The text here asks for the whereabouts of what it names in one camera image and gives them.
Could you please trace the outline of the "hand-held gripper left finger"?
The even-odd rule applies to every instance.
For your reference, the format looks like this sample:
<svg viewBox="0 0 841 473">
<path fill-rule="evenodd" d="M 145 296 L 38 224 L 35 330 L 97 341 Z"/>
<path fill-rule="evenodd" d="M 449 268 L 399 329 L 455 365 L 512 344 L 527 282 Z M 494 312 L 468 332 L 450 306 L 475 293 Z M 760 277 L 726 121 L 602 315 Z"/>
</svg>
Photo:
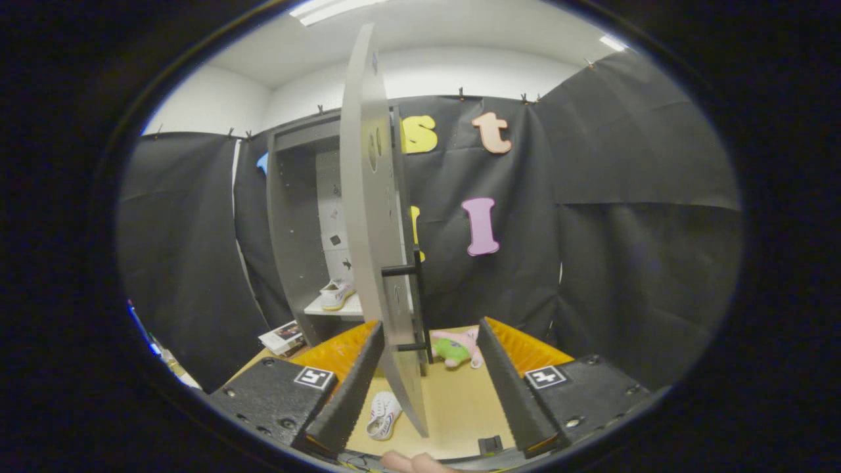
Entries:
<svg viewBox="0 0 841 473">
<path fill-rule="evenodd" d="M 382 324 L 369 321 L 292 360 L 262 357 L 210 397 L 269 442 L 333 459 L 348 445 L 382 351 Z"/>
</svg>

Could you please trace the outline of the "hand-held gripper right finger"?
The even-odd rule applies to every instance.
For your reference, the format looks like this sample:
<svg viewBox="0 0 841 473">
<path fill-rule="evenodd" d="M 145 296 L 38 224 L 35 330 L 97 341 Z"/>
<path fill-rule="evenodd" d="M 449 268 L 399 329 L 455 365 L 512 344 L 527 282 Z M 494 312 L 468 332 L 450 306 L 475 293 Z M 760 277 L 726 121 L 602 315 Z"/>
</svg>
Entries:
<svg viewBox="0 0 841 473">
<path fill-rule="evenodd" d="M 603 434 L 652 400 L 648 387 L 600 354 L 570 357 L 489 317 L 478 323 L 478 349 L 526 458 Z"/>
</svg>

